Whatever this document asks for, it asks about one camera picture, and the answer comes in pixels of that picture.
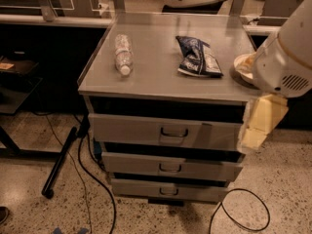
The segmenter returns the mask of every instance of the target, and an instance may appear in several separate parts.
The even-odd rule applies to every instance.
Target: yellow object
[[[259,97],[250,110],[251,114],[242,127],[241,144],[259,149],[288,112],[287,99],[273,94]]]
[[[0,62],[0,69],[2,69],[2,70],[8,70],[8,69],[10,69],[11,67],[14,67],[14,65],[11,64],[11,63],[3,63],[3,62]]]

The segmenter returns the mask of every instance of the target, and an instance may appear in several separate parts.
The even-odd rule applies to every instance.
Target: plastic bottle
[[[115,38],[115,64],[122,76],[129,76],[133,70],[133,51],[128,35],[119,34]]]

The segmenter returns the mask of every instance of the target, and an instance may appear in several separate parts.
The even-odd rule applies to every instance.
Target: power cord
[[[215,218],[216,213],[218,212],[218,210],[219,210],[220,208],[223,208],[225,214],[226,214],[236,225],[238,225],[240,228],[242,228],[242,229],[244,229],[244,230],[252,231],[252,232],[258,232],[258,231],[262,231],[262,230],[266,229],[267,226],[269,226],[269,224],[270,224],[271,216],[270,216],[270,212],[269,212],[267,206],[265,205],[265,203],[264,203],[257,195],[255,195],[253,192],[251,192],[251,191],[248,190],[248,189],[244,189],[244,188],[235,188],[235,189],[232,189],[232,190],[230,190],[230,191],[227,193],[227,195],[230,194],[230,193],[233,192],[233,191],[245,191],[245,192],[248,192],[248,193],[251,193],[252,195],[254,195],[255,198],[262,204],[262,206],[264,207],[264,209],[265,209],[266,212],[267,212],[267,222],[266,222],[266,224],[265,224],[263,227],[261,227],[261,228],[258,228],[258,229],[251,229],[251,228],[249,228],[249,227],[243,225],[242,223],[238,222],[237,220],[235,220],[234,217],[231,216],[231,215],[228,213],[228,211],[224,208],[223,203],[220,202],[219,205],[217,206],[216,210],[214,211],[213,215],[212,215],[211,222],[210,222],[210,225],[209,225],[208,233],[209,233],[209,234],[212,233],[213,221],[214,221],[214,218]]]
[[[49,113],[38,113],[38,112],[35,112],[35,111],[32,111],[32,113],[36,116],[46,116],[46,115],[51,115],[51,114],[54,114],[54,112],[49,112]]]
[[[89,226],[90,226],[90,233],[92,234],[92,222],[91,222],[91,214],[90,214],[90,206],[89,206],[89,203],[88,203],[88,193],[87,193],[87,186],[86,186],[86,182],[85,180],[81,177],[80,173],[78,172],[78,169],[76,167],[76,163],[74,161],[74,158],[71,156],[71,154],[68,152],[73,164],[74,164],[74,168],[78,174],[78,176],[80,177],[83,185],[84,185],[84,191],[85,191],[85,202],[86,202],[86,207],[87,207],[87,211],[88,211],[88,218],[89,218]]]
[[[51,123],[51,121],[50,121],[48,115],[43,115],[43,116],[46,117],[46,119],[47,119],[47,121],[48,121],[48,123],[49,123],[49,125],[50,125],[50,129],[51,129],[53,135],[55,136],[55,138],[57,139],[58,143],[59,143],[61,146],[63,146],[63,143],[59,140],[59,138],[58,138],[58,136],[57,136],[55,130],[53,129],[52,123]]]
[[[112,234],[113,233],[113,230],[115,228],[115,224],[116,224],[116,218],[117,218],[117,211],[116,211],[116,203],[115,203],[115,200],[114,200],[114,196],[112,195],[112,193],[110,192],[109,188],[103,184],[99,179],[97,179],[93,174],[91,174],[86,168],[85,166],[82,164],[82,161],[81,161],[81,146],[82,146],[82,143],[84,141],[84,137],[82,137],[80,139],[80,142],[79,142],[79,147],[78,147],[78,162],[80,164],[80,166],[82,167],[82,169],[92,178],[94,179],[98,184],[100,184],[108,193],[110,199],[111,199],[111,203],[112,203],[112,206],[113,206],[113,221],[112,221],[112,224],[111,224],[111,228],[110,228],[110,231],[109,231],[109,234]]]
[[[82,124],[83,121],[81,121],[77,115],[73,114],[74,118],[77,120],[77,122],[79,122],[80,124]],[[115,203],[115,200],[114,200],[114,196],[113,194],[111,193],[111,191],[109,190],[109,188],[103,184],[98,178],[96,178],[94,175],[92,175],[87,169],[86,167],[82,164],[82,161],[81,161],[81,147],[82,147],[82,143],[85,139],[85,137],[87,137],[87,141],[88,141],[88,150],[89,150],[89,154],[90,154],[90,157],[92,158],[92,160],[99,166],[100,169],[102,169],[104,172],[106,172],[105,170],[105,167],[104,165],[100,162],[100,160],[97,160],[94,155],[92,154],[92,151],[91,151],[91,146],[90,146],[90,135],[89,133],[87,132],[87,134],[83,137],[81,137],[80,139],[80,142],[79,142],[79,146],[78,146],[78,162],[79,162],[79,165],[82,167],[82,169],[93,179],[95,180],[99,185],[101,185],[108,193],[110,199],[111,199],[111,203],[112,203],[112,206],[113,206],[113,220],[112,220],[112,225],[111,225],[111,229],[109,231],[109,234],[112,234],[114,229],[115,229],[115,225],[116,225],[116,218],[117,218],[117,210],[116,210],[116,203]]]

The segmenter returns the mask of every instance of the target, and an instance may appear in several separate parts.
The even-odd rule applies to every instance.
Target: terrazzo floor
[[[52,114],[48,119],[62,143],[72,127],[79,128],[72,115]],[[60,151],[61,146],[44,116],[20,112],[15,117],[0,116],[0,122],[22,149]],[[69,149],[54,185],[52,199],[41,195],[52,162],[0,159],[0,205],[7,206],[11,212],[7,221],[0,225],[1,234],[82,234],[91,233],[91,230],[94,234],[109,233],[113,219],[111,199],[78,164],[80,141],[77,138]],[[263,200],[270,212],[270,223],[259,233],[311,233],[311,132],[277,129],[258,151],[244,152],[244,169],[229,188],[251,190]],[[86,138],[82,143],[81,160],[110,188],[106,174],[90,156]],[[185,202],[184,206],[148,204],[146,199],[117,196],[114,200],[117,218],[113,233],[118,234],[209,233],[210,219],[217,207],[191,202]],[[229,193],[223,205],[236,220],[249,228],[261,228],[267,222],[264,207],[245,191]],[[219,209],[211,233],[247,231]]]

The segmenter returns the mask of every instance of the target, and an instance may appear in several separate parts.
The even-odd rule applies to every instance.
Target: chair
[[[184,6],[164,5],[162,13],[216,15],[225,1],[227,0],[213,0],[213,1],[206,2],[206,3],[184,5]]]

